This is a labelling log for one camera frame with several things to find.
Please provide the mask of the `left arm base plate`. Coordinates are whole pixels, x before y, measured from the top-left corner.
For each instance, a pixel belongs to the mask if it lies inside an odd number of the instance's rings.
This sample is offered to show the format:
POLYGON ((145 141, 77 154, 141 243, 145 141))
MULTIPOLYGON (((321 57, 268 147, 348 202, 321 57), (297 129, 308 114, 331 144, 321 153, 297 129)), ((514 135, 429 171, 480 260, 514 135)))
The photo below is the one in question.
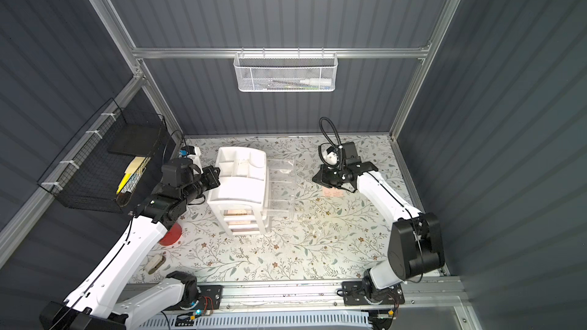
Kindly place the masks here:
POLYGON ((222 298, 223 286, 199 286, 197 290, 197 295, 193 299, 188 299, 185 303, 180 304, 179 307, 182 308, 182 310, 186 311, 214 311, 220 308, 222 298))

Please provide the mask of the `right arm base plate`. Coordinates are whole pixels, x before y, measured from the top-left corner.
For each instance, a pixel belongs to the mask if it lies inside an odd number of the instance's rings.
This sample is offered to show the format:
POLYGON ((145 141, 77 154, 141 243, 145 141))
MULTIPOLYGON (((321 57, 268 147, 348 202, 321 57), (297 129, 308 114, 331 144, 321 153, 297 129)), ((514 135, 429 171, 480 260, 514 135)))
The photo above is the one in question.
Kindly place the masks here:
POLYGON ((365 280, 344 281, 336 294, 346 306, 400 306, 405 304, 400 284, 378 290, 365 280))

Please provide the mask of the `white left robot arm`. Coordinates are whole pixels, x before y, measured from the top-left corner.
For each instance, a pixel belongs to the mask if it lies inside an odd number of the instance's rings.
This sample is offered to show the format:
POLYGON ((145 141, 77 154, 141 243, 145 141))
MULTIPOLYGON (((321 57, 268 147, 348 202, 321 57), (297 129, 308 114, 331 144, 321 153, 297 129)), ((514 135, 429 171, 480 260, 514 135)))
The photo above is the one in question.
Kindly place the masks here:
POLYGON ((192 310, 198 305, 197 278, 178 270, 150 290, 119 302, 133 273, 188 204, 221 185, 219 167, 200 167, 189 157, 171 159, 161 171, 161 181, 137 205, 105 258, 66 299, 49 302, 41 311, 44 329, 136 329, 171 306, 192 310))

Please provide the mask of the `pink postcards stack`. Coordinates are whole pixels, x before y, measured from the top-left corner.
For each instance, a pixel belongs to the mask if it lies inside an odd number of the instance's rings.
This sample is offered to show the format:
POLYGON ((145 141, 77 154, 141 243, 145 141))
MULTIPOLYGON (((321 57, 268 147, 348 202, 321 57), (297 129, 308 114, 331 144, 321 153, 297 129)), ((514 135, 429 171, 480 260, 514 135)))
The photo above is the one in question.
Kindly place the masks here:
POLYGON ((342 198, 345 196, 345 191, 341 189, 323 187, 322 192, 325 198, 342 198))

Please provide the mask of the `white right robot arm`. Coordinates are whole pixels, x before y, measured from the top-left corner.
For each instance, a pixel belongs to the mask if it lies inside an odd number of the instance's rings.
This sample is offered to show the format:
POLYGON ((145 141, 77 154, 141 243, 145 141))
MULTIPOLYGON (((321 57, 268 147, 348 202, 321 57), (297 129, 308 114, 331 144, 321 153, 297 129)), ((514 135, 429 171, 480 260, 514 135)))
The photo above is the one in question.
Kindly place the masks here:
POLYGON ((440 220, 402 198, 372 162, 359 157, 354 143, 318 147, 321 160, 312 181, 323 187, 360 193, 391 227, 387 259, 368 269, 367 291, 385 290, 422 277, 446 264, 440 220))

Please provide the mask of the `white desk drawer organizer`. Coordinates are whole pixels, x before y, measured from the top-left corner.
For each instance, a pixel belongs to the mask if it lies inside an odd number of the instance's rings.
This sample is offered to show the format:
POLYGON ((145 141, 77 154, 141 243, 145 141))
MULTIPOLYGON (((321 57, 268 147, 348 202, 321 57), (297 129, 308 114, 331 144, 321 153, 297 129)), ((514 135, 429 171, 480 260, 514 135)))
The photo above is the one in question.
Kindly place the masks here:
POLYGON ((221 147, 216 167, 220 186, 209 191, 206 202, 227 235, 264 235, 270 219, 268 163, 264 151, 221 147))

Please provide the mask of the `clear plastic drawer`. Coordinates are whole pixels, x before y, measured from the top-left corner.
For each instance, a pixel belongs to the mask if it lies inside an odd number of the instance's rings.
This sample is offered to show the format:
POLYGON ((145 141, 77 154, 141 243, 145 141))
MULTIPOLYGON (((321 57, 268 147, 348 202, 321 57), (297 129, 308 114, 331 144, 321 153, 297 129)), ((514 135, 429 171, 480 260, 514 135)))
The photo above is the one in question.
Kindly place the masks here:
POLYGON ((297 194, 294 160, 268 159, 268 215, 293 219, 297 194))

